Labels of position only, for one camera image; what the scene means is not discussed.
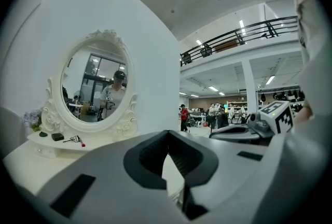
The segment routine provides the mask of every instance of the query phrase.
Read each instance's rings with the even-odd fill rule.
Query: ceiling light
[[[218,91],[216,88],[214,87],[209,87],[209,89],[212,89],[213,91]]]
[[[266,82],[266,85],[268,85],[269,83],[271,83],[271,81],[274,79],[275,76],[270,76],[269,80]]]
[[[240,26],[244,27],[243,20],[240,20]],[[245,35],[245,29],[242,29],[242,35]]]

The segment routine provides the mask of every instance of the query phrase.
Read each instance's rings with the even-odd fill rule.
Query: black metal railing
[[[244,26],[210,39],[182,53],[180,57],[181,66],[189,64],[198,58],[244,45],[251,40],[279,37],[284,34],[297,32],[297,30],[297,16],[271,19]]]

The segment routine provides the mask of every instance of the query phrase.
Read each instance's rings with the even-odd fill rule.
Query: gray plastic part
[[[274,136],[268,148],[180,135],[214,151],[219,159],[210,181],[191,188],[196,204],[208,212],[197,224],[281,223],[314,188],[330,159],[332,116],[309,120]],[[158,133],[138,136],[93,150],[45,184],[38,197],[26,198],[49,222],[67,223],[45,205],[80,174],[96,177],[70,217],[70,223],[188,223],[165,190],[150,190],[125,172],[128,149]],[[240,151],[264,154],[260,162],[237,156]]]
[[[238,128],[245,128],[245,132],[243,133],[232,132],[232,130]],[[245,125],[235,124],[213,131],[210,134],[210,138],[237,143],[238,141],[257,140],[260,139],[260,136],[257,133],[253,133],[253,130],[247,124]]]
[[[123,158],[130,148],[158,134],[138,136],[85,154],[47,182],[38,197],[51,204],[80,174],[86,174],[96,180],[70,217],[76,223],[107,223],[110,220],[116,223],[187,222],[187,217],[171,201],[166,190],[140,186],[123,167]],[[259,162],[237,154],[248,151],[262,155],[266,150],[263,146],[211,140],[188,133],[179,133],[179,136],[212,150],[219,159],[210,181],[191,188],[195,203],[208,210],[228,199],[257,169]]]

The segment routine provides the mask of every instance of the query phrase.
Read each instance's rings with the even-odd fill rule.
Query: white vanity table
[[[80,60],[75,57],[75,54],[86,46],[108,48],[112,53],[117,53],[119,57],[122,57],[123,63],[127,67],[128,82],[122,101],[117,105],[114,113],[105,120],[92,123],[83,122],[72,115],[65,105],[61,88],[71,84],[71,82],[64,82],[63,79],[68,80],[73,72],[67,70],[64,78],[64,71],[70,63],[73,66],[76,61]],[[84,75],[84,68],[78,73]],[[30,134],[27,142],[12,151],[3,160],[12,179],[32,194],[37,195],[47,181],[87,152],[137,136],[138,123],[134,112],[137,93],[134,76],[131,56],[121,38],[113,30],[91,33],[70,48],[64,55],[63,63],[60,64],[59,73],[48,79],[48,98],[41,113],[42,124],[39,126],[40,130],[48,135],[41,137],[40,131]],[[53,133],[61,133],[64,139],[54,141],[51,137]],[[85,147],[79,142],[64,142],[77,135]],[[162,177],[167,180],[168,194],[173,200],[183,189],[184,179],[169,156],[164,162]]]

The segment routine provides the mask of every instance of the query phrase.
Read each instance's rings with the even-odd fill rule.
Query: black slot
[[[50,205],[56,212],[69,218],[86,192],[90,189],[95,177],[81,174],[72,184]]]
[[[257,161],[261,161],[261,159],[263,158],[263,155],[254,154],[254,153],[250,153],[250,152],[246,152],[246,151],[239,152],[238,156],[241,156],[241,157],[244,157],[247,159],[251,159],[251,160],[257,160]]]
[[[129,149],[123,158],[128,175],[139,185],[150,189],[166,190],[166,181],[161,178],[162,167],[168,153],[168,131],[143,141]]]

